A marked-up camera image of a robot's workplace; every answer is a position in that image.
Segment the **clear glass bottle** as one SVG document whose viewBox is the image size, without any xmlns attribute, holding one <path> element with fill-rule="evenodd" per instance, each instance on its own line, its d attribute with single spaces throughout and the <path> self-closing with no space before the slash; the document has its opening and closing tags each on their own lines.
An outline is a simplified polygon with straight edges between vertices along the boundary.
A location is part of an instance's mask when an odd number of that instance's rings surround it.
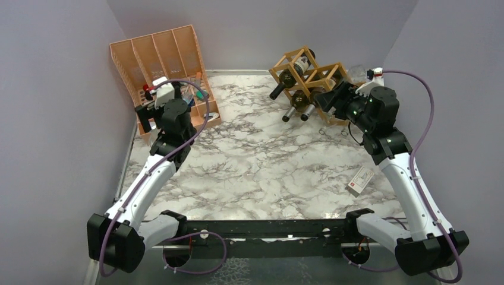
<svg viewBox="0 0 504 285">
<path fill-rule="evenodd" d="M 347 76 L 354 85 L 362 85 L 367 82 L 367 70 L 362 65 L 352 66 L 347 70 Z"/>
</svg>

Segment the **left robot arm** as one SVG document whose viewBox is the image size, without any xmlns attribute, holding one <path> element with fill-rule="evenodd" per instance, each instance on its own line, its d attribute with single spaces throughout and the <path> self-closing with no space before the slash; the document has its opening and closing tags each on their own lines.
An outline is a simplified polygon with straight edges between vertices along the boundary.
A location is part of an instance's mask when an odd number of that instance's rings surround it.
<svg viewBox="0 0 504 285">
<path fill-rule="evenodd" d="M 183 99 L 165 103 L 155 114 L 159 129 L 142 171 L 126 193 L 105 214 L 93 214 L 87 222 L 89 257 L 99 263 L 103 277 L 116 270 L 133 272 L 144 253 L 168 239 L 184 241 L 185 216 L 166 210 L 151 221 L 143 217 L 160 189 L 187 158 L 198 134 L 191 123 L 190 107 Z"/>
</svg>

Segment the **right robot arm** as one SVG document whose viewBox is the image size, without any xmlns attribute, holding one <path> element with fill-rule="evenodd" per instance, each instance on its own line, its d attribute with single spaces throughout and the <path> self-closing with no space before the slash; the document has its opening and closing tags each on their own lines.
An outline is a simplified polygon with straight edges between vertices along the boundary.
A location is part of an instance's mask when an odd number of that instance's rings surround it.
<svg viewBox="0 0 504 285">
<path fill-rule="evenodd" d="M 461 265 L 468 236 L 445 219 L 420 177 L 414 151 L 395 126 L 399 110 L 395 91 L 377 86 L 364 97 L 356 85 L 342 81 L 333 90 L 316 94 L 313 101 L 322 111 L 350 121 L 363 132 L 363 146 L 391 184 L 409 225 L 402 229 L 363 209 L 346 215 L 344 236 L 352 242 L 362 237 L 376 241 L 394 254 L 399 268 L 409 276 Z"/>
</svg>

